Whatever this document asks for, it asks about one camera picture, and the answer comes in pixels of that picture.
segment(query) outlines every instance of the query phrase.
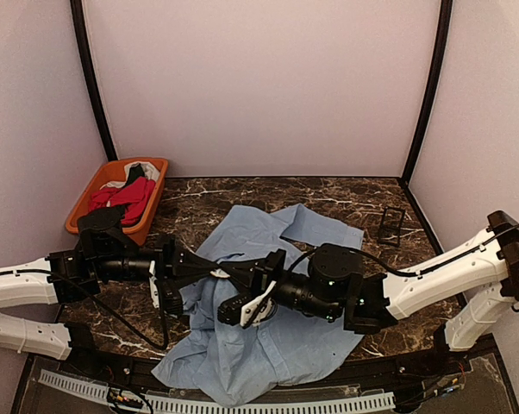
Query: light blue shirt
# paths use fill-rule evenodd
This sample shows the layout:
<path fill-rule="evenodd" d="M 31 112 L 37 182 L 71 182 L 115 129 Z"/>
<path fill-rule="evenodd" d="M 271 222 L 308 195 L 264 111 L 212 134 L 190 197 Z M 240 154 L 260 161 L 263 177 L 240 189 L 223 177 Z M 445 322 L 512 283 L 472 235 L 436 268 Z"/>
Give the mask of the light blue shirt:
<path fill-rule="evenodd" d="M 302 252 L 289 242 L 320 246 L 325 242 L 360 248 L 363 231 L 327 218 L 302 204 L 267 214 L 237 205 L 197 250 L 208 260 L 252 260 L 279 248 L 286 250 L 285 267 Z M 307 260 L 295 272 L 307 273 Z M 362 336 L 334 323 L 279 306 L 259 327 L 243 329 L 217 321 L 218 306 L 237 294 L 223 279 L 203 279 L 182 290 L 191 316 L 191 333 L 153 370 L 166 386 L 200 388 L 218 404 L 243 405 L 276 385 L 320 380 L 331 374 Z"/>

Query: red garment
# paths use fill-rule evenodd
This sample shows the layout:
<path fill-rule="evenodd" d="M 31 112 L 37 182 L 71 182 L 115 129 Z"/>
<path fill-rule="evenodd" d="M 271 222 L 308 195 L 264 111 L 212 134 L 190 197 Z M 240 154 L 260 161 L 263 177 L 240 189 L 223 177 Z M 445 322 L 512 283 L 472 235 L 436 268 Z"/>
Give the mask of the red garment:
<path fill-rule="evenodd" d="M 132 185 L 125 188 L 104 187 L 91 194 L 89 211 L 125 205 L 122 226 L 133 226 L 141 219 L 155 185 L 156 182 L 153 179 L 139 177 Z"/>

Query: black metal pole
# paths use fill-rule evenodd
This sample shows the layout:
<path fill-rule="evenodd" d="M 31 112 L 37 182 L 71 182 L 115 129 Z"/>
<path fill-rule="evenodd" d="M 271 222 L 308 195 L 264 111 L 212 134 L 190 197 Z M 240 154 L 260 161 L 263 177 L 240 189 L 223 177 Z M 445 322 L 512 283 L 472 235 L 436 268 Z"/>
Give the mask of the black metal pole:
<path fill-rule="evenodd" d="M 449 23 L 451 22 L 451 10 L 453 0 L 441 0 L 440 19 L 435 36 L 434 52 L 432 54 L 432 63 L 430 64 L 430 72 L 428 73 L 428 82 L 426 83 L 426 91 L 422 100 L 421 113 L 416 123 L 415 135 L 409 150 L 409 156 L 405 163 L 405 168 L 401 176 L 403 182 L 409 185 L 413 172 L 415 171 L 418 156 L 421 153 L 422 141 L 426 135 L 428 120 L 434 106 L 435 92 L 438 88 L 440 80 L 441 65 L 443 63 L 443 55 L 446 51 L 447 33 L 449 32 Z"/>
<path fill-rule="evenodd" d="M 81 60 L 81 67 L 84 70 L 85 83 L 87 84 L 87 92 L 91 101 L 91 107 L 95 114 L 95 121 L 97 122 L 98 132 L 101 135 L 104 152 L 108 161 L 118 159 L 114 142 L 110 135 L 106 115 L 104 114 L 103 101 L 98 90 L 97 77 L 95 76 L 95 68 L 93 67 L 93 60 L 91 59 L 91 50 L 89 48 L 89 39 L 87 39 L 87 30 L 85 28 L 84 8 L 81 0 L 70 0 L 72 6 L 73 28 L 76 32 L 76 40 L 78 42 L 79 58 Z"/>

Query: orange basket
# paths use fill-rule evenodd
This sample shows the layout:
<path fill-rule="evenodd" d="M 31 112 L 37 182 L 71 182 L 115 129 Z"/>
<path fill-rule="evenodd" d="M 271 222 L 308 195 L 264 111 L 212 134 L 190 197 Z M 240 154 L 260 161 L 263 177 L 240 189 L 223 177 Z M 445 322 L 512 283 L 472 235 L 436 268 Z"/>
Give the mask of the orange basket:
<path fill-rule="evenodd" d="M 159 179 L 154 186 L 153 194 L 148 200 L 147 207 L 142 214 L 140 221 L 131 227 L 124 227 L 123 233 L 131 237 L 139 246 L 145 244 L 147 239 L 148 230 L 153 223 L 154 213 L 158 207 L 159 199 L 164 190 L 164 183 L 166 180 L 167 172 L 167 160 L 163 158 L 127 158 L 125 160 L 112 161 L 102 166 L 93 180 L 87 185 L 84 193 L 79 198 L 76 206 L 73 208 L 72 213 L 66 219 L 66 230 L 73 235 L 78 233 L 78 219 L 85 216 L 89 212 L 89 200 L 91 194 L 101 189 L 103 185 L 110 181 L 125 181 L 125 170 L 123 169 L 127 164 L 134 162 L 150 162 L 159 171 Z"/>

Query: marble table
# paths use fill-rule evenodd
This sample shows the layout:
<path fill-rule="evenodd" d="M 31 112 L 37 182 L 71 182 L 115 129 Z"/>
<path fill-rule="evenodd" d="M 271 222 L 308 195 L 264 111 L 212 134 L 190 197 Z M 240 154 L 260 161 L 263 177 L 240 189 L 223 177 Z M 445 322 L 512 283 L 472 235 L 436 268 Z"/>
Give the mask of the marble table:
<path fill-rule="evenodd" d="M 378 178 L 167 179 L 146 244 L 151 247 L 160 234 L 174 233 L 186 247 L 196 250 L 233 205 L 251 205 L 272 212 L 296 203 L 363 229 L 363 249 L 393 267 L 408 267 L 435 255 L 397 180 Z M 377 242 L 385 206 L 406 211 L 399 248 Z M 368 261 L 365 264 L 366 275 L 382 270 Z M 147 336 L 161 342 L 159 319 L 150 300 L 148 285 L 110 282 L 102 286 L 98 297 Z M 428 306 L 397 326 L 365 336 L 348 359 L 376 358 L 430 348 L 432 333 L 459 311 L 455 298 Z M 90 300 L 67 305 L 60 321 L 89 324 L 97 346 L 103 351 L 145 358 L 163 356 Z M 172 346 L 188 335 L 189 328 L 185 317 L 172 318 L 170 323 Z"/>

